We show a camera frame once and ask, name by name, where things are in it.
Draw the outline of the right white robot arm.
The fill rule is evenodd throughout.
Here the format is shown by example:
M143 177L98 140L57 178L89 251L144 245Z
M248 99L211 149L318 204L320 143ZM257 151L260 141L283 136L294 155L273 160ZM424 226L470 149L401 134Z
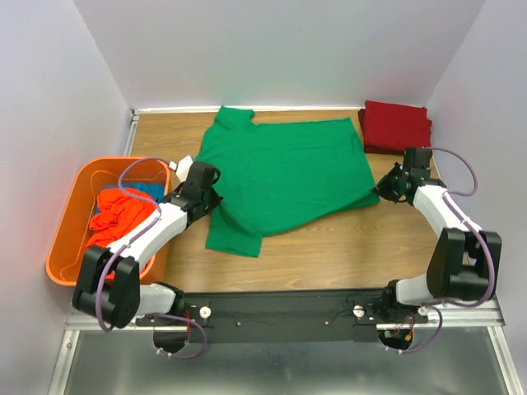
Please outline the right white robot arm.
M485 231L454 202L455 192L431 175L432 147L405 150L373 191L393 202L406 202L427 220L437 237L425 274L392 280L379 302L380 316L398 322L408 311L439 303L478 307L496 292L501 236Z

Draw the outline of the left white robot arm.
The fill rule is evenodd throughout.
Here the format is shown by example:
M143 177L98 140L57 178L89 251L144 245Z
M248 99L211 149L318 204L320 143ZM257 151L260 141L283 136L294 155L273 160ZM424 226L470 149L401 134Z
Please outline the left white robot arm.
M138 316L155 315L172 325L184 315L181 290L160 282L143 285L140 275L174 237L219 206L222 199L214 187L221 171L191 156L166 166L180 185L161 202L121 188L125 196L153 206L152 214L108 247L90 247L83 257L72 305L95 317L105 332L124 328Z

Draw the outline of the green t shirt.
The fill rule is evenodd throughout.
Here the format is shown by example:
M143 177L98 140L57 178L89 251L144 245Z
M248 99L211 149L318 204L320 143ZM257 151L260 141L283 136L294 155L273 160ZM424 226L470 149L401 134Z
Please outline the green t shirt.
M221 107L198 161L217 167L223 198L206 248L257 258L263 239L339 211L379 203L361 139L349 118L254 123L254 111Z

